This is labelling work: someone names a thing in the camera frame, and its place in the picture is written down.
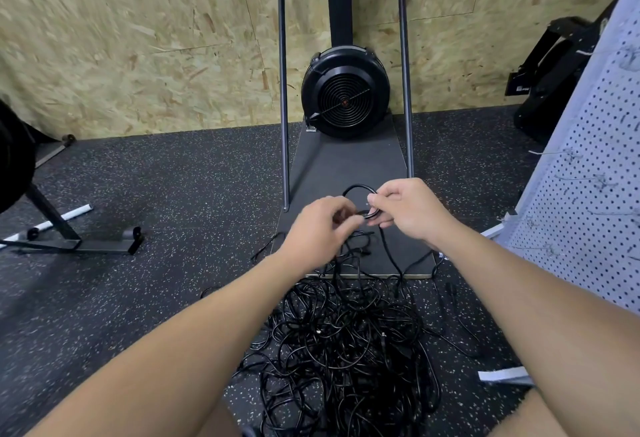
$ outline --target pegboard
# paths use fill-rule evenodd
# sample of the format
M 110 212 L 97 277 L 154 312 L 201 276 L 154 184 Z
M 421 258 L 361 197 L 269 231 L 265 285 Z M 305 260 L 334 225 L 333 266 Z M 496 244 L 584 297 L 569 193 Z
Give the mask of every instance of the pegboard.
M 640 313 L 640 6 L 619 0 L 497 241 Z

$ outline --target right hand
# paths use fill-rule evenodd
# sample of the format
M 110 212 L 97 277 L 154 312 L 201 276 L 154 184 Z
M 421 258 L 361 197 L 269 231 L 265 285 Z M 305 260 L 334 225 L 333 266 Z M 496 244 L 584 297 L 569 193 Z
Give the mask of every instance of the right hand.
M 370 213 L 381 210 L 369 220 L 369 226 L 387 228 L 395 223 L 405 235 L 424 240 L 436 249 L 441 235 L 459 223 L 419 178 L 387 181 L 367 201 Z

